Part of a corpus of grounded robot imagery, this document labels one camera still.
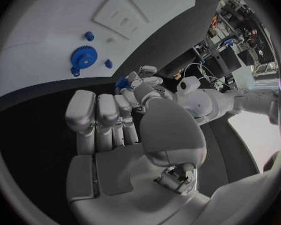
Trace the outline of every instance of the white floor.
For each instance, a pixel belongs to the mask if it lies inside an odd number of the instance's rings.
[[[279,126],[271,124],[266,115],[246,111],[230,118],[229,123],[247,145],[262,173],[271,155],[281,150]]]

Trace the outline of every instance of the blue screw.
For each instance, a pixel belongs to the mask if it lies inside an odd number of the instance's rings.
[[[87,41],[92,41],[95,39],[95,36],[93,35],[93,33],[91,31],[86,32],[84,36]]]
[[[74,75],[74,77],[78,77],[80,76],[80,69],[79,68],[76,68],[76,67],[71,67],[70,69],[71,73]]]
[[[107,67],[108,69],[112,69],[113,68],[113,62],[110,61],[109,59],[107,59],[105,61],[105,67]]]

